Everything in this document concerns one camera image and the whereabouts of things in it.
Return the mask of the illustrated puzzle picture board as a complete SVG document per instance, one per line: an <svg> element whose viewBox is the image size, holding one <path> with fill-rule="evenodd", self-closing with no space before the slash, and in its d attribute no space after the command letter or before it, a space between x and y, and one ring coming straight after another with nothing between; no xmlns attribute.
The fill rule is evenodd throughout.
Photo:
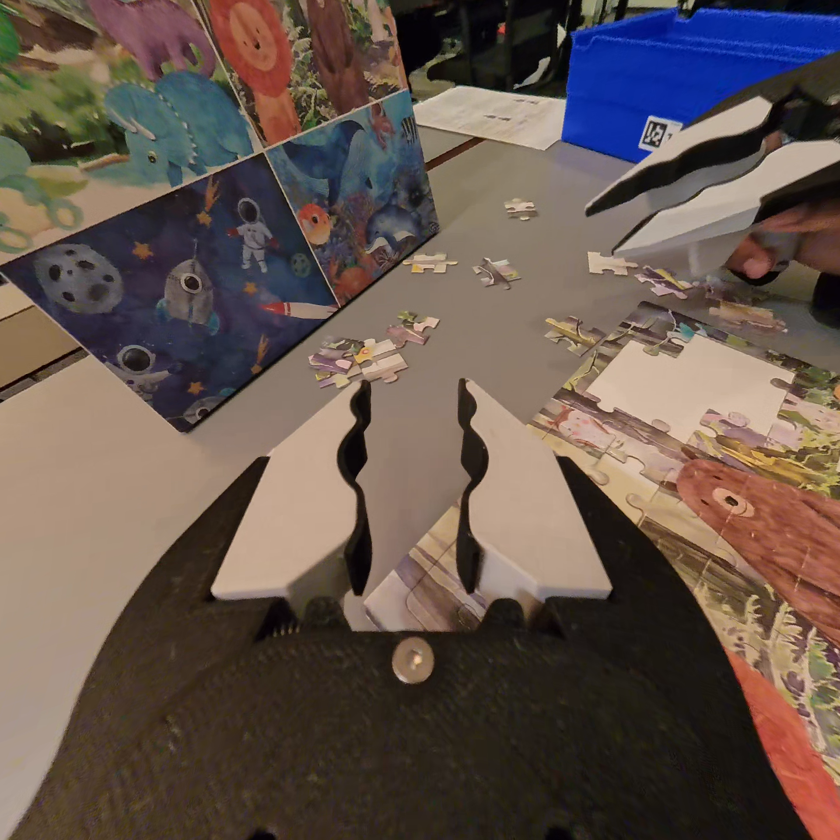
<svg viewBox="0 0 840 840"><path fill-rule="evenodd" d="M439 231L389 2L1 28L2 277L181 433Z"/></svg>

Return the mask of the clump of puzzle pieces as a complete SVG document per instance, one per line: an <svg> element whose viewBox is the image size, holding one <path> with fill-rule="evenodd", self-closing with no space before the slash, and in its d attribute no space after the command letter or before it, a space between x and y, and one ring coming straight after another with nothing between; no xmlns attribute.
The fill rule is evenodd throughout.
<svg viewBox="0 0 840 840"><path fill-rule="evenodd" d="M359 378L391 384L408 368L400 352L404 345L404 341L393 339L360 341L328 337L309 355L308 364L320 388L343 389Z"/></svg>

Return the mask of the purple yellow puzzle piece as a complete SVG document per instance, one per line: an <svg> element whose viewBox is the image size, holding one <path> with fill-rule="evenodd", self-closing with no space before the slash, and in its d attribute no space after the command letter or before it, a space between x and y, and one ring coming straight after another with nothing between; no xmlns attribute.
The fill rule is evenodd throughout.
<svg viewBox="0 0 840 840"><path fill-rule="evenodd" d="M674 296L681 300L688 298L690 292L694 291L696 284L692 281L680 280L673 273L666 269L644 266L635 275L636 279L650 286L650 290L658 297L667 295Z"/></svg>

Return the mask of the purple white puzzle piece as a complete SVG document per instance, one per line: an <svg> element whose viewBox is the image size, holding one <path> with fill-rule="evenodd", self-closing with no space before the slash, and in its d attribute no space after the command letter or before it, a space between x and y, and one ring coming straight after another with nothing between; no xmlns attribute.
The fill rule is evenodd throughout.
<svg viewBox="0 0 840 840"><path fill-rule="evenodd" d="M506 259L492 260L486 257L478 265L473 266L472 270L485 288L502 287L509 290L511 283L521 278L518 271L512 268Z"/></svg>

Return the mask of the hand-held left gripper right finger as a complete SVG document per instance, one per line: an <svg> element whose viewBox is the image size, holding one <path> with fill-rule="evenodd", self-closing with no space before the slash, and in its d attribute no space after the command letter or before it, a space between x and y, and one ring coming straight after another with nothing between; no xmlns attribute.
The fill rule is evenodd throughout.
<svg viewBox="0 0 840 840"><path fill-rule="evenodd" d="M486 603L604 600L613 590L558 456L470 379L458 381L457 572Z"/></svg>

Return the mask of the yellow green puzzle piece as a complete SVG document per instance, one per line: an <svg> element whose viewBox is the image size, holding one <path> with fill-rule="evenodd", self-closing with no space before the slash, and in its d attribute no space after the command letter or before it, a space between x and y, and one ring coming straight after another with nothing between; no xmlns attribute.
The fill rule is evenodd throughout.
<svg viewBox="0 0 840 840"><path fill-rule="evenodd" d="M581 358L594 349L606 338L606 333L598 328L586 328L579 318L568 316L561 320L546 318L549 330L545 338L554 344L565 344L568 351Z"/></svg>

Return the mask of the yellow brown puzzle piece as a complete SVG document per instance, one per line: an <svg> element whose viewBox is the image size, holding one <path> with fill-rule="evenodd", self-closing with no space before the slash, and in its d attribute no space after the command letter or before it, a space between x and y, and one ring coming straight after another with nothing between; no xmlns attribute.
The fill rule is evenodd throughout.
<svg viewBox="0 0 840 840"><path fill-rule="evenodd" d="M709 314L732 327L754 329L768 333L787 332L786 322L777 318L769 308L735 301L718 300L709 306Z"/></svg>

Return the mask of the blue plastic bin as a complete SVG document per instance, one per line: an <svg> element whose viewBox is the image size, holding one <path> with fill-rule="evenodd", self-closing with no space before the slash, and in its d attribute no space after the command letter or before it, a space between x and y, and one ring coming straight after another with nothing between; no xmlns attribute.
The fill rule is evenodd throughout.
<svg viewBox="0 0 840 840"><path fill-rule="evenodd" d="M561 139L636 163L741 89L838 47L825 14L670 8L579 29Z"/></svg>

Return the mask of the person's right hand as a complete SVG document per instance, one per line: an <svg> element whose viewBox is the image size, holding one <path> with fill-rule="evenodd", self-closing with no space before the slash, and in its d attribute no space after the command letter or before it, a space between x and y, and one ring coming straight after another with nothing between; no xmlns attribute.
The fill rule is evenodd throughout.
<svg viewBox="0 0 840 840"><path fill-rule="evenodd" d="M762 231L799 236L793 260L822 274L839 273L839 200L796 206L766 219ZM746 237L729 257L725 267L748 280L761 280L774 271L780 259L752 235Z"/></svg>

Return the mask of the purple green puzzle piece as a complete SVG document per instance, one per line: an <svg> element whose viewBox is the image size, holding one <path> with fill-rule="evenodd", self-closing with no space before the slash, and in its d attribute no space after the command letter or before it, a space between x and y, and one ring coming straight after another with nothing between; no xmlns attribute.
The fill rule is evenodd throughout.
<svg viewBox="0 0 840 840"><path fill-rule="evenodd" d="M408 343L424 345L428 338L426 333L436 329L438 324L438 318L402 310L397 313L396 323L385 330L385 335L400 350Z"/></svg>

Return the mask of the partly assembled jigsaw puzzle tray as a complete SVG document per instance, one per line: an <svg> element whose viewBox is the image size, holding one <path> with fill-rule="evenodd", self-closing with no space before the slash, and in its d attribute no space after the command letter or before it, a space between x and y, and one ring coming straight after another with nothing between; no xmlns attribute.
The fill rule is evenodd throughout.
<svg viewBox="0 0 840 840"><path fill-rule="evenodd" d="M838 376L641 302L525 424L612 583L527 619L657 687L758 838L838 838ZM364 601L466 631L459 501Z"/></svg>

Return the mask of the white paper sheet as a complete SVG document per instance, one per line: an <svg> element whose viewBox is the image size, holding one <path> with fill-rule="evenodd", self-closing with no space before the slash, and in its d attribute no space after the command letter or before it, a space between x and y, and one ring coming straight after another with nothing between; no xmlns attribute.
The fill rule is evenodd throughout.
<svg viewBox="0 0 840 840"><path fill-rule="evenodd" d="M414 106L418 125L546 151L561 140L566 100L456 86Z"/></svg>

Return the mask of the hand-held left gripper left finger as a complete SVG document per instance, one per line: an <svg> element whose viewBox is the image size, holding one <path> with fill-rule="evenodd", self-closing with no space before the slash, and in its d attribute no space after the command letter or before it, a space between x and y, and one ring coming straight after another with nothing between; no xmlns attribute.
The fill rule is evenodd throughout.
<svg viewBox="0 0 840 840"><path fill-rule="evenodd" d="M211 594L219 601L362 595L371 529L358 476L371 385L348 385L268 455Z"/></svg>

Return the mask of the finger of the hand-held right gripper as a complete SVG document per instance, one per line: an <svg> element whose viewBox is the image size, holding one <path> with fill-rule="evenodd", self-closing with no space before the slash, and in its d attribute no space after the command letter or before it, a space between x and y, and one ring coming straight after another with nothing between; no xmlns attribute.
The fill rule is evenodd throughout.
<svg viewBox="0 0 840 840"><path fill-rule="evenodd" d="M782 103L751 98L686 127L586 205L588 217L630 205L639 218L676 207L746 174L768 153Z"/></svg>
<svg viewBox="0 0 840 840"><path fill-rule="evenodd" d="M788 143L739 177L650 215L612 255L710 274L769 217L838 190L838 166L838 140Z"/></svg>

